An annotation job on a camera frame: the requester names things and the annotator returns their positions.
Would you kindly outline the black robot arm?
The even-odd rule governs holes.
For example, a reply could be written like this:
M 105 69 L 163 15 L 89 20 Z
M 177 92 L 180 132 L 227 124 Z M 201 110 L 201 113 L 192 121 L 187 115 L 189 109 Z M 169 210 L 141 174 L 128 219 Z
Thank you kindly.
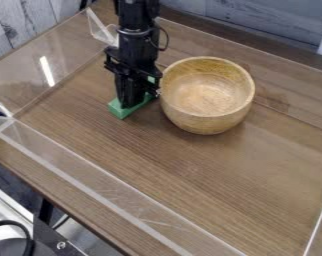
M 138 105 L 145 94 L 156 95 L 163 73 L 156 67 L 161 51 L 159 0 L 114 0 L 118 44 L 105 48 L 105 68 L 114 74 L 122 109 Z

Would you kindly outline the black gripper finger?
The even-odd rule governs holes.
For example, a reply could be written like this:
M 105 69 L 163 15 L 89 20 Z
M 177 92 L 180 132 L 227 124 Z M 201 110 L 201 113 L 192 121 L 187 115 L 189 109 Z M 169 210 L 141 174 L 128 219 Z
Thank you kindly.
M 122 108 L 129 108 L 129 78 L 122 74 L 114 75 L 116 93 Z
M 129 85 L 126 87 L 128 106 L 133 107 L 144 101 L 148 92 L 148 82 L 140 77 L 128 78 Z

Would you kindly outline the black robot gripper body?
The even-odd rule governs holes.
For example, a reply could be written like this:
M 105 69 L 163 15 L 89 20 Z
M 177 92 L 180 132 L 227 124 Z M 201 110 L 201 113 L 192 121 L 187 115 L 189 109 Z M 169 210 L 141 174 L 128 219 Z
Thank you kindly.
M 160 83 L 163 73 L 156 66 L 159 52 L 163 50 L 159 46 L 160 29 L 148 28 L 144 31 L 118 29 L 117 35 L 117 45 L 104 50 L 105 68 L 114 75 L 122 74 L 141 79 L 152 76 Z

